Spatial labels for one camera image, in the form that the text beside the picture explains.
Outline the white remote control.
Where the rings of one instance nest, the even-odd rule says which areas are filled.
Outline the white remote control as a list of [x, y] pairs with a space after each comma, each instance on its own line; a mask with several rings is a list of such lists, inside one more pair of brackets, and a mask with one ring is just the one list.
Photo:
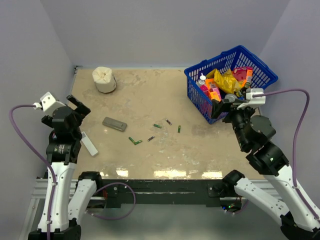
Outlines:
[[83, 143], [83, 145], [86, 147], [87, 151], [89, 152], [89, 154], [92, 157], [95, 157], [96, 155], [99, 154], [98, 150], [96, 149], [96, 147], [94, 146], [94, 144], [92, 143], [92, 141], [89, 139], [89, 137], [87, 136], [87, 134], [82, 131], [81, 132], [82, 138], [81, 138], [81, 142]]

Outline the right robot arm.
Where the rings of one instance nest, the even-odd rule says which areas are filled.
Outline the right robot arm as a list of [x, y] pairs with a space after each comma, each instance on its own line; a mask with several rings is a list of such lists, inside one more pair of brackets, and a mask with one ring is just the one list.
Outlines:
[[212, 101], [212, 118], [226, 113], [223, 122], [230, 123], [240, 150], [249, 164], [277, 191], [280, 199], [265, 192], [241, 172], [233, 170], [215, 187], [221, 197], [236, 194], [268, 214], [289, 240], [318, 240], [320, 210], [294, 179], [293, 168], [282, 150], [271, 142], [276, 134], [270, 120], [254, 114], [244, 100]]

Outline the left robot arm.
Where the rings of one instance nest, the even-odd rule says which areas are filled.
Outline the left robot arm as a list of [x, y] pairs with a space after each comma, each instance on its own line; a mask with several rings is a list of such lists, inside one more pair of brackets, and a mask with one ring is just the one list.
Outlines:
[[52, 128], [52, 132], [46, 148], [48, 182], [44, 208], [37, 229], [28, 235], [30, 240], [79, 240], [88, 203], [92, 196], [99, 196], [104, 190], [99, 172], [84, 172], [74, 194], [70, 195], [82, 146], [80, 126], [91, 111], [73, 95], [68, 95], [67, 100], [76, 108], [62, 103], [50, 92], [37, 104], [44, 112], [42, 123]]

